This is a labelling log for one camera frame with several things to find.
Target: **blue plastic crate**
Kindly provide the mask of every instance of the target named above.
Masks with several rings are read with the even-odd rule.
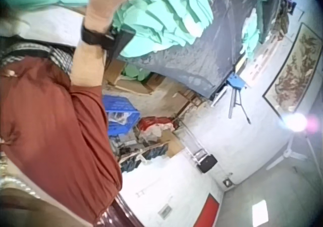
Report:
[[[106,112],[130,112],[125,125],[116,122],[109,122],[107,134],[109,136],[127,134],[132,127],[138,122],[140,112],[134,108],[131,102],[125,97],[104,95],[102,98],[104,109]]]

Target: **red shirt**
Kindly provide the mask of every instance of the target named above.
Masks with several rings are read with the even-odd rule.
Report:
[[[96,223],[122,187],[101,87],[70,86],[48,59],[26,57],[0,72],[2,150],[43,191]]]

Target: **cardboard box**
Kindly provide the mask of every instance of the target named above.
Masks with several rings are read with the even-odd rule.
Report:
[[[164,130],[161,134],[162,135],[160,140],[162,142],[169,141],[168,151],[166,152],[166,155],[169,158],[172,158],[174,155],[176,155],[184,149],[184,146],[182,145],[181,141],[171,132],[171,130]]]
[[[143,82],[120,79],[121,72],[125,65],[126,63],[123,61],[113,60],[106,69],[103,78],[118,89],[141,95],[151,94],[165,78],[160,74],[150,73],[149,77]]]

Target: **hand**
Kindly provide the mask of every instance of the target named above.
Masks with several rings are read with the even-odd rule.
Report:
[[[124,1],[125,0],[90,0],[86,11],[85,26],[88,29],[93,27],[95,30],[100,30],[103,25],[106,28],[112,20],[113,13]]]

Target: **maroon sleeve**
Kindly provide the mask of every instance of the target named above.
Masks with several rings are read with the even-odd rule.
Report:
[[[70,94],[82,135],[104,177],[112,178],[118,190],[122,175],[107,136],[107,119],[102,103],[102,87],[71,86]]]

